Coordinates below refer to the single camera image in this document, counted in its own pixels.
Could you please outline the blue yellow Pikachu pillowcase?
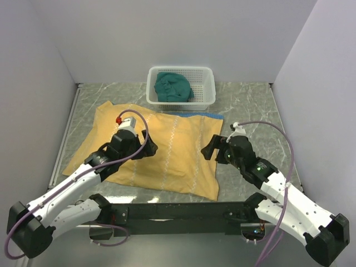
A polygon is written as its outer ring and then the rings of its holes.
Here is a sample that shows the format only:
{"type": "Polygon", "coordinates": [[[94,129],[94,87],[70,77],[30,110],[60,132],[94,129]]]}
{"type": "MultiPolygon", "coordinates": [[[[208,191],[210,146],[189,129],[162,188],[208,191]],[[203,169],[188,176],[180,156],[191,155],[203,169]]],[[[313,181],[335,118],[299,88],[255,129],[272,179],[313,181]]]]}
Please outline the blue yellow Pikachu pillowcase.
{"type": "Polygon", "coordinates": [[[113,105],[107,101],[96,108],[92,130],[63,170],[63,175],[71,175],[90,153],[110,141],[118,130],[116,119],[126,109],[143,115],[158,149],[153,157],[123,164],[107,181],[193,194],[216,201],[219,192],[216,162],[206,161],[201,149],[214,134],[220,133],[223,120],[207,116],[168,115],[135,104],[113,105]]]}

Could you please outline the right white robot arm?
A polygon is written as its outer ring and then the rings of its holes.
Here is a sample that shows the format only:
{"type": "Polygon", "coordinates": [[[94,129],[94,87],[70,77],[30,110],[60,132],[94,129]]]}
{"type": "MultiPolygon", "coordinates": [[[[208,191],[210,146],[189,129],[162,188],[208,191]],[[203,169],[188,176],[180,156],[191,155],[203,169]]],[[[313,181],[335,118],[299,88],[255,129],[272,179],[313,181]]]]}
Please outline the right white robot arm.
{"type": "Polygon", "coordinates": [[[247,182],[269,195],[259,195],[259,203],[244,208],[246,219],[279,226],[300,241],[318,264],[331,266],[350,242],[349,220],[325,210],[289,184],[272,163],[256,156],[246,136],[214,135],[201,153],[210,160],[215,150],[218,163],[233,165],[247,182]]]}

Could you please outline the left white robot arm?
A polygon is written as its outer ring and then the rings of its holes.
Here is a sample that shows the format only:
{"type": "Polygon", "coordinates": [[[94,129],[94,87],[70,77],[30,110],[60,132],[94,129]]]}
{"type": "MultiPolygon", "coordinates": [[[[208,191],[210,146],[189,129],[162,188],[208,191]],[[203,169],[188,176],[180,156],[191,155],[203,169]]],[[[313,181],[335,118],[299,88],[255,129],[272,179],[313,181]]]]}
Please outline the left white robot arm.
{"type": "Polygon", "coordinates": [[[43,253],[55,238],[87,222],[115,228],[112,204],[100,194],[91,196],[79,205],[70,203],[87,189],[105,181],[118,172],[128,160],[154,156],[158,146],[149,131],[142,130],[144,142],[139,141],[133,127],[121,128],[110,142],[91,153],[65,181],[43,196],[23,204],[15,203],[9,211],[4,253],[17,260],[24,256],[35,258],[43,253]]]}

